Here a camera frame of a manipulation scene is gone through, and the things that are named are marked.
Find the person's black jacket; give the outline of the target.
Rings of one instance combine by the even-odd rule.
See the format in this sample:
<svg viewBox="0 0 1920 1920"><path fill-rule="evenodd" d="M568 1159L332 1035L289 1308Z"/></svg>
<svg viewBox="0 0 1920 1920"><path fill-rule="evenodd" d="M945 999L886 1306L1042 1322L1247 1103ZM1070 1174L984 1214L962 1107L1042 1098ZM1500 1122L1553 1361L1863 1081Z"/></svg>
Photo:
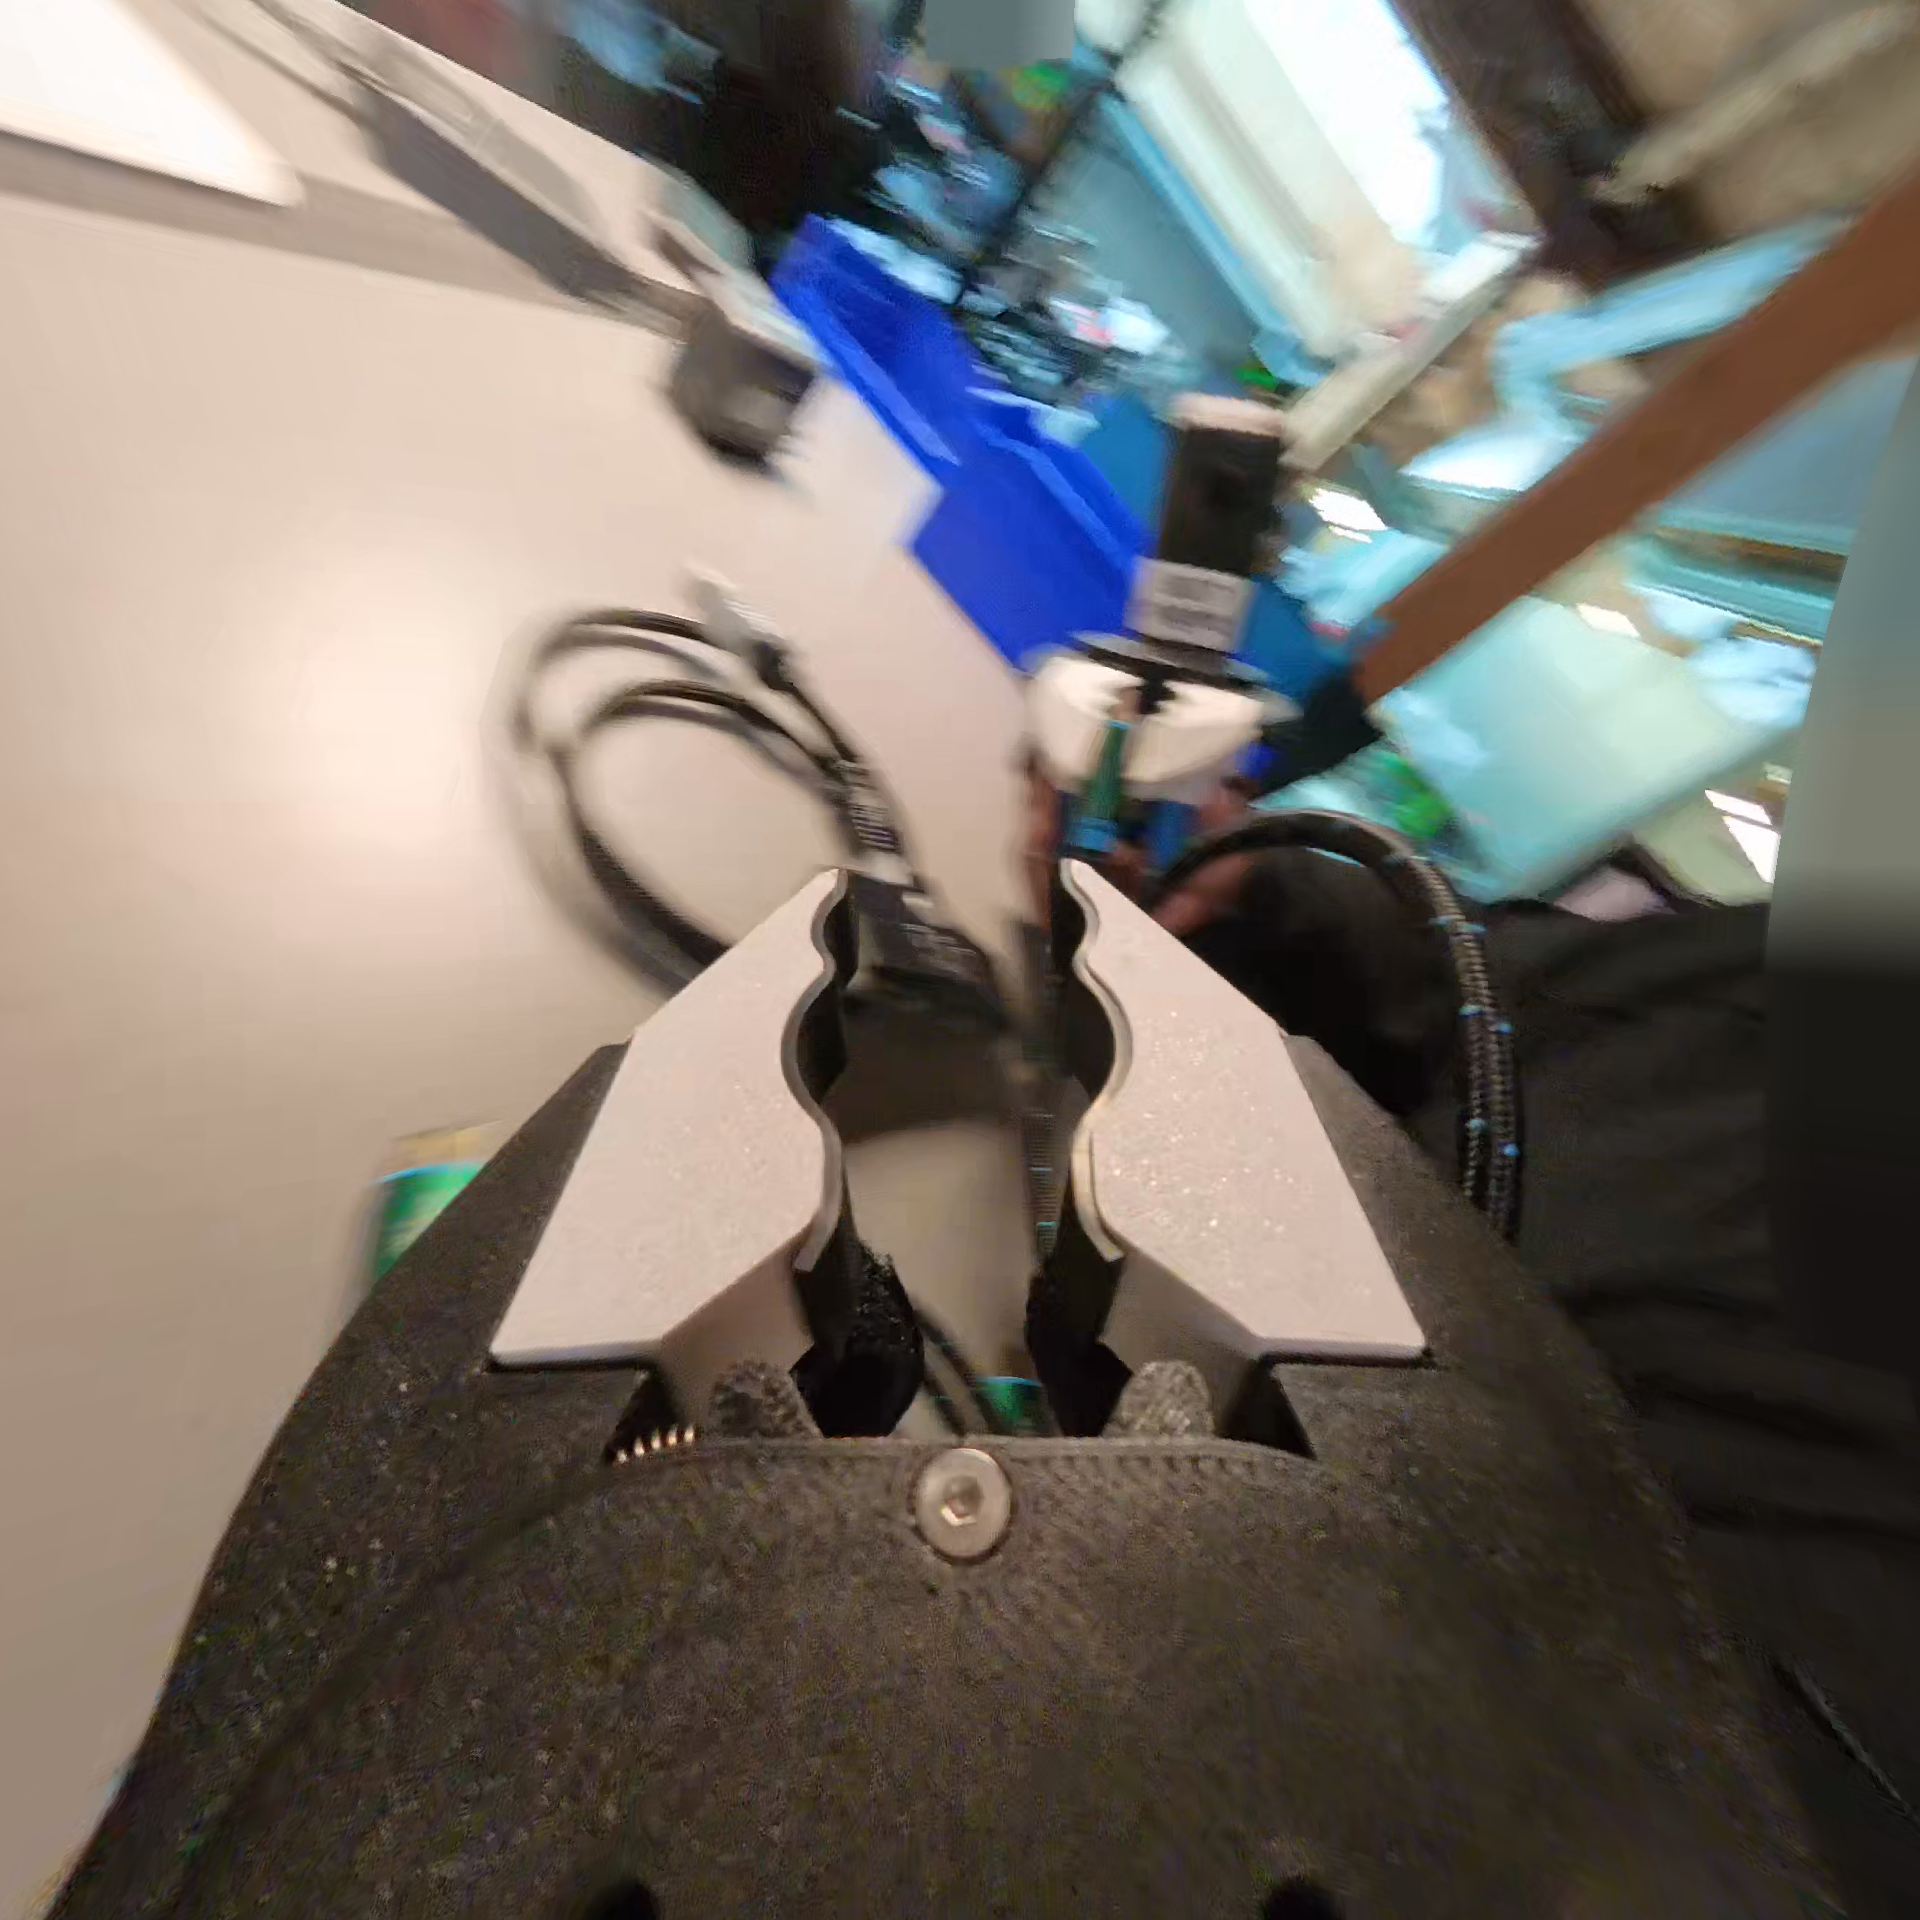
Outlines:
<svg viewBox="0 0 1920 1920"><path fill-rule="evenodd" d="M1407 863L1311 850L1299 814L1225 820L1158 923L1384 1099L1424 1147L1442 1107L1438 971L1412 962ZM1918 1915L1918 1346L1851 1361L1798 1341L1766 1214L1766 907L1594 923L1483 907L1512 1033L1517 1255L1585 1341L1685 1519L1689 1594L1766 1678L1844 1902Z"/></svg>

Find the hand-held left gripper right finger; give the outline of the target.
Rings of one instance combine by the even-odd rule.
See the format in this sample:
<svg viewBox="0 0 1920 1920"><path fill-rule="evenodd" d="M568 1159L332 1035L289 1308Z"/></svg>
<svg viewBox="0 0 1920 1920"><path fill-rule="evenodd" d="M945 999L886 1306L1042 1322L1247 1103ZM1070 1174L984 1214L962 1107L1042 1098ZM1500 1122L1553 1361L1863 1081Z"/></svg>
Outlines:
<svg viewBox="0 0 1920 1920"><path fill-rule="evenodd" d="M1284 1027L1094 864L1060 889L1094 1011L1061 1214L1094 1247L1094 1341L1135 1368L1427 1357Z"/></svg>

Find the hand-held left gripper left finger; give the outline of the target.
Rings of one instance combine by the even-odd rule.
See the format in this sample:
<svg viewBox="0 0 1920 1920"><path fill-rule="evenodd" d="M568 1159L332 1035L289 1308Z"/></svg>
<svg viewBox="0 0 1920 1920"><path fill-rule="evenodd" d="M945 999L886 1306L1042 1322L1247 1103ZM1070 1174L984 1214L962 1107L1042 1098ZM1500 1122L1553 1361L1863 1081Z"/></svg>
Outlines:
<svg viewBox="0 0 1920 1920"><path fill-rule="evenodd" d="M843 1138L858 968L827 868L629 1040L494 1332L506 1368L724 1372L838 1353L858 1308Z"/></svg>

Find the large blue bin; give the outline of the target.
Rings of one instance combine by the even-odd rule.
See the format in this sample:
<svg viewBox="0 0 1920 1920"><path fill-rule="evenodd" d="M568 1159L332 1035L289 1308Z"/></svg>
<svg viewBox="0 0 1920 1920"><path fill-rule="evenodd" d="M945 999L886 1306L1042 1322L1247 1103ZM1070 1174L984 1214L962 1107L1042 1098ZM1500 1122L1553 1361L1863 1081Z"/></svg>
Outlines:
<svg viewBox="0 0 1920 1920"><path fill-rule="evenodd" d="M935 589L1011 665L1121 634L1154 545L1169 430L1121 397L1087 439L1026 397L984 397L969 449L908 544Z"/></svg>

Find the black hdmi switch box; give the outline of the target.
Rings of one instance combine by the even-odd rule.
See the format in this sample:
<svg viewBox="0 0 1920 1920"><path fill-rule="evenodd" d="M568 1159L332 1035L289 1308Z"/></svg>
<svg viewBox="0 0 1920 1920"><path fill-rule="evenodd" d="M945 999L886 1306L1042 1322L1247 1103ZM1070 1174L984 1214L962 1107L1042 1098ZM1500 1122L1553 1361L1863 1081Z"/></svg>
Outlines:
<svg viewBox="0 0 1920 1920"><path fill-rule="evenodd" d="M850 874L860 971L886 1002L950 1033L1001 1035L1011 1011L991 955L911 883Z"/></svg>

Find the blue bin with dividers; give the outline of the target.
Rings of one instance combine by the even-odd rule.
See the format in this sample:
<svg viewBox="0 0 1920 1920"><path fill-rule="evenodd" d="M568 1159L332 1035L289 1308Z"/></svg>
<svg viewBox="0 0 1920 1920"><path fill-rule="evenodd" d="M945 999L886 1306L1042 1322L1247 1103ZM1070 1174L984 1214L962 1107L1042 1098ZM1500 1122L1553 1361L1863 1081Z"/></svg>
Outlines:
<svg viewBox="0 0 1920 1920"><path fill-rule="evenodd" d="M999 386L950 311L822 215L803 215L790 236L772 291L838 384L945 489L979 439L979 396Z"/></svg>

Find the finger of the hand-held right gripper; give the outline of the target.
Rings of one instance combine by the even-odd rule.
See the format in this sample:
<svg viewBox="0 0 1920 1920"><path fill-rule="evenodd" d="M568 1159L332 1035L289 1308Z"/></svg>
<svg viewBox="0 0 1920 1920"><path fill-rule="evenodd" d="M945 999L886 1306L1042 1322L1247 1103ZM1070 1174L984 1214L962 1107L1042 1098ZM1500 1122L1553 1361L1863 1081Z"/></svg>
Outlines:
<svg viewBox="0 0 1920 1920"><path fill-rule="evenodd" d="M1055 789L1087 789L1107 728L1137 717L1142 675L1087 654L1042 654L1032 666L1032 760Z"/></svg>
<svg viewBox="0 0 1920 1920"><path fill-rule="evenodd" d="M1251 696L1165 696L1126 736L1130 799L1204 799L1260 742L1265 701Z"/></svg>

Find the grey cube charger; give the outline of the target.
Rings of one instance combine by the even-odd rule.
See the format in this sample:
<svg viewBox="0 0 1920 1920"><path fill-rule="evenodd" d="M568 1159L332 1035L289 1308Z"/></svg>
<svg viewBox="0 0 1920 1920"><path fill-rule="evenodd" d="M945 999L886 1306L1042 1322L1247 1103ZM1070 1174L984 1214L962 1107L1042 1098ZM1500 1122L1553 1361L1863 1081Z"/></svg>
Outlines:
<svg viewBox="0 0 1920 1920"><path fill-rule="evenodd" d="M719 311L686 331L669 406L719 455L768 465L820 381L810 339L736 331Z"/></svg>

